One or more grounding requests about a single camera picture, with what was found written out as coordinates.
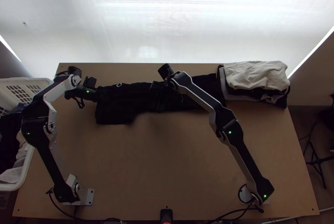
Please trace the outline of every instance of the wooden tabletop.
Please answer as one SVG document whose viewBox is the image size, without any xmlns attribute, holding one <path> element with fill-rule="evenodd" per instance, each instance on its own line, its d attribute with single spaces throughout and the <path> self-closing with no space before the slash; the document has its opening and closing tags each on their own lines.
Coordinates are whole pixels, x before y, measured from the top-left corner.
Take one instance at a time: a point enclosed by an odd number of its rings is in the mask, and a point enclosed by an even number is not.
<svg viewBox="0 0 334 224">
<path fill-rule="evenodd" d="M 161 64 L 61 63 L 58 72 L 74 65 L 96 86 L 161 81 Z M 215 73 L 217 64 L 173 64 L 189 75 Z M 92 206 L 78 217 L 159 220 L 160 209 L 173 209 L 174 219 L 214 219 L 244 208 L 237 193 L 245 178 L 228 147 L 221 144 L 203 112 L 144 113 L 132 125 L 95 124 L 95 104 L 79 109 L 63 96 L 58 112 L 57 142 L 68 170 L 82 186 L 95 189 Z M 244 142 L 264 177 L 275 188 L 264 213 L 244 218 L 319 214 L 312 184 L 288 109 L 231 101 Z M 35 150 L 18 192 L 13 216 L 66 218 L 45 194 L 52 180 Z M 73 206 L 61 208 L 73 214 Z"/>
</svg>

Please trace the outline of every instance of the white wall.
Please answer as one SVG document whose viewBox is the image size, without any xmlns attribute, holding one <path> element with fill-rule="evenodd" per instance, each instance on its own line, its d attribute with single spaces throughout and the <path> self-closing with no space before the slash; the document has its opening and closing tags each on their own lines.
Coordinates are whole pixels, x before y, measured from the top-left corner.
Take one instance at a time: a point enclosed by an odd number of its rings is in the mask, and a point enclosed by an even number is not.
<svg viewBox="0 0 334 224">
<path fill-rule="evenodd" d="M 289 74 L 334 25 L 334 0 L 0 0 L 0 11 L 0 34 L 48 78 L 59 62 L 281 60 Z"/>
</svg>

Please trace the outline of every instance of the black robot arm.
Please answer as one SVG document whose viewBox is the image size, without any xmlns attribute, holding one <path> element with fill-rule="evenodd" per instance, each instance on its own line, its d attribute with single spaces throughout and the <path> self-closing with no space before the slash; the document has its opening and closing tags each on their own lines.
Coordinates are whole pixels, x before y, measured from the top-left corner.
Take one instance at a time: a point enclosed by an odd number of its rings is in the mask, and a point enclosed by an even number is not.
<svg viewBox="0 0 334 224">
<path fill-rule="evenodd" d="M 34 96 L 22 112 L 21 132 L 26 141 L 39 152 L 53 180 L 56 199 L 63 204 L 91 205 L 94 190 L 84 189 L 63 163 L 56 141 L 57 111 L 51 105 L 59 96 L 74 90 L 79 84 L 81 71 L 72 68 L 66 71 L 69 74 L 56 76 L 53 84 Z"/>
<path fill-rule="evenodd" d="M 261 205 L 273 193 L 274 188 L 270 181 L 261 175 L 243 142 L 243 130 L 233 112 L 196 86 L 186 72 L 174 72 L 169 64 L 163 65 L 158 72 L 167 86 L 180 94 L 188 95 L 210 113 L 209 124 L 211 128 L 219 140 L 231 150 L 246 177 L 248 191 L 255 196 L 258 204 Z"/>
</svg>

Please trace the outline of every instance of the folded clothes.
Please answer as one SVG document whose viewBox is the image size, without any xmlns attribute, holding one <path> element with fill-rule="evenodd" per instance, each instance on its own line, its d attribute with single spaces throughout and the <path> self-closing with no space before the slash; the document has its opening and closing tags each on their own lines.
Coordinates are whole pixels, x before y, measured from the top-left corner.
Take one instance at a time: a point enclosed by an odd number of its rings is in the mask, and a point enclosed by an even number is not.
<svg viewBox="0 0 334 224">
<path fill-rule="evenodd" d="M 226 82 L 232 89 L 255 89 L 284 91 L 290 86 L 281 61 L 243 61 L 225 63 Z"/>
<path fill-rule="evenodd" d="M 272 89 L 265 89 L 263 87 L 253 87 L 254 84 L 252 82 L 249 83 L 249 87 L 252 89 L 233 89 L 229 86 L 227 82 L 227 78 L 225 75 L 225 66 L 218 66 L 217 77 L 220 80 L 221 89 L 223 95 L 226 100 L 233 101 L 233 100 L 243 100 L 243 101 L 261 101 L 261 102 L 268 102 L 275 104 L 277 107 L 286 108 L 287 107 L 287 95 L 290 92 L 290 86 L 286 89 L 279 91 L 278 89 L 273 89 L 273 84 L 279 84 L 277 88 L 283 86 L 282 84 L 286 84 L 285 81 L 280 82 L 281 74 L 278 75 L 276 78 L 274 75 L 271 76 L 271 88 Z"/>
<path fill-rule="evenodd" d="M 216 74 L 192 77 L 194 84 L 225 105 Z M 119 83 L 98 87 L 95 117 L 97 124 L 128 124 L 144 112 L 171 112 L 202 109 L 187 95 L 164 86 L 164 82 Z"/>
</svg>

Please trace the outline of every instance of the laundry basket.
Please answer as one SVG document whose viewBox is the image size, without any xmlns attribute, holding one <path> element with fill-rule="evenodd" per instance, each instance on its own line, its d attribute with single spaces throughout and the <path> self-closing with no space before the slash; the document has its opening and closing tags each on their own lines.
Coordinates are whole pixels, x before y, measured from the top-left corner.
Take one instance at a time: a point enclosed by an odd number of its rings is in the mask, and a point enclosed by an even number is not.
<svg viewBox="0 0 334 224">
<path fill-rule="evenodd" d="M 47 78 L 9 78 L 0 79 L 0 117 L 9 114 L 20 102 L 30 103 L 35 94 L 46 88 L 53 81 Z M 0 191 L 18 189 L 27 176 L 34 147 L 28 144 L 20 180 L 15 184 L 0 183 Z"/>
</svg>

